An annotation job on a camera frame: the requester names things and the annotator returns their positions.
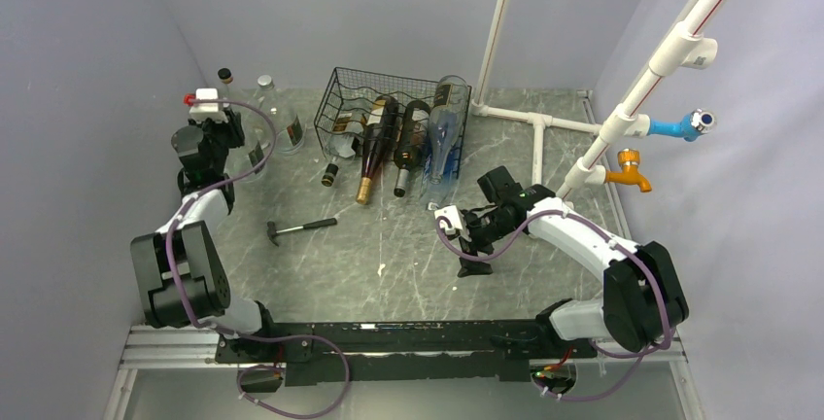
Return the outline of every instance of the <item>red wire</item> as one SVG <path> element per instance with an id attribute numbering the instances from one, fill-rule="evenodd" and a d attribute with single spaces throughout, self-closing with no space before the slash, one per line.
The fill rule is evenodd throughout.
<path id="1" fill-rule="evenodd" d="M 572 355 L 572 346 L 570 345 L 569 348 L 564 353 L 564 356 L 561 357 L 561 360 L 559 362 L 557 362 L 556 364 L 554 364 L 554 365 L 549 365 L 547 367 L 544 367 L 544 371 L 555 371 L 556 369 L 561 368 L 567 362 L 567 360 L 569 360 L 569 357 L 571 355 Z"/>

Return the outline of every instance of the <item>plastic water bottle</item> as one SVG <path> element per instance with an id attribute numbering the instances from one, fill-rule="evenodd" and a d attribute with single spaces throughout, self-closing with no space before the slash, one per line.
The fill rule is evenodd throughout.
<path id="1" fill-rule="evenodd" d="M 461 127 L 464 126 L 468 97 L 469 88 L 463 78 L 448 75 L 438 82 L 429 115 L 429 141 L 432 148 L 429 181 L 433 184 L 439 184 L 443 180 L 446 159 L 458 143 Z"/>

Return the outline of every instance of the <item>gray wall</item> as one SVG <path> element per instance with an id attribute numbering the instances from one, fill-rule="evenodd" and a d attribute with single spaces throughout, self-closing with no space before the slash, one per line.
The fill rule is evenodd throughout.
<path id="1" fill-rule="evenodd" d="M 140 316 L 129 241 L 173 212 L 202 78 L 160 0 L 0 10 L 0 418 L 99 418 Z"/>
<path id="2" fill-rule="evenodd" d="M 480 71 L 496 0 L 166 0 L 207 79 L 322 88 L 348 66 L 421 78 Z M 638 0 L 512 0 L 491 83 L 591 88 Z"/>
<path id="3" fill-rule="evenodd" d="M 686 0 L 642 0 L 596 86 L 603 120 Z M 684 344 L 708 418 L 822 418 L 824 0 L 730 0 L 706 29 L 715 63 L 681 69 L 642 109 L 705 106 L 717 131 L 653 137 L 621 187 L 636 239 L 667 245 L 690 302 Z M 614 159 L 614 151 L 609 154 Z"/>

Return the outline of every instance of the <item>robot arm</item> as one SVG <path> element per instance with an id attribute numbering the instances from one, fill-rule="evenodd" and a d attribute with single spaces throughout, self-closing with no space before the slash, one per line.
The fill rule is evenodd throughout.
<path id="1" fill-rule="evenodd" d="M 218 92 L 201 88 L 194 97 L 216 100 Z M 183 166 L 178 173 L 182 204 L 191 203 L 196 195 L 199 198 L 190 208 L 182 208 L 186 210 L 182 217 L 176 216 L 155 232 L 132 240 L 132 262 L 144 314 L 155 328 L 181 328 L 189 324 L 163 243 L 177 220 L 172 247 L 197 320 L 237 333 L 263 331 L 262 335 L 270 335 L 268 311 L 254 301 L 232 294 L 210 234 L 232 210 L 232 185 L 228 183 L 203 193 L 204 189 L 227 178 L 223 171 L 229 150 L 242 146 L 243 142 L 239 115 L 229 107 L 220 107 L 218 102 L 191 105 L 189 124 L 172 136 L 172 147 Z"/>
<path id="2" fill-rule="evenodd" d="M 527 189 L 498 167 L 478 180 L 494 207 L 478 216 L 478 210 L 449 206 L 435 211 L 445 218 L 439 226 L 450 238 L 459 238 L 464 257 L 459 277 L 490 274 L 479 252 L 491 255 L 492 243 L 514 231 L 533 216 L 525 232 L 555 245 L 587 268 L 603 283 L 603 297 L 587 301 L 565 299 L 538 315 L 560 339 L 614 339 L 638 352 L 662 336 L 664 330 L 650 283 L 626 253 L 635 255 L 651 271 L 664 297 L 670 326 L 684 321 L 689 308 L 681 291 L 670 254 L 657 242 L 639 245 L 580 218 L 564 202 L 541 185 Z"/>

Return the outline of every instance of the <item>marble tabletop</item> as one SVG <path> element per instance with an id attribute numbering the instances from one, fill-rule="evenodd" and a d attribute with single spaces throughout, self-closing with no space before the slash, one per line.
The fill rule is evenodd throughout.
<path id="1" fill-rule="evenodd" d="M 457 277 L 458 259 L 439 242 L 430 211 L 418 204 L 420 171 L 405 198 L 393 195 L 396 168 L 386 164 L 366 206 L 355 203 L 360 159 L 340 162 L 331 188 L 312 128 L 320 89 L 280 89 L 278 106 L 293 107 L 306 141 L 298 153 L 275 156 L 263 178 L 236 186 L 234 210 L 213 231 L 232 292 L 260 300 L 275 321 L 403 321 L 531 318 L 561 298 L 593 298 L 601 285 L 554 246 L 526 236 L 493 261 L 489 276 Z M 488 103 L 587 122 L 572 90 L 492 90 Z M 589 147 L 584 133 L 550 128 L 544 138 L 544 185 L 557 189 Z M 476 180 L 504 165 L 524 187 L 532 168 L 532 127 L 470 117 L 461 178 L 453 203 L 486 204 Z M 585 188 L 571 198 L 575 210 L 619 233 L 607 187 Z M 266 222 L 278 228 L 335 217 L 338 225 L 286 234 L 276 247 Z"/>

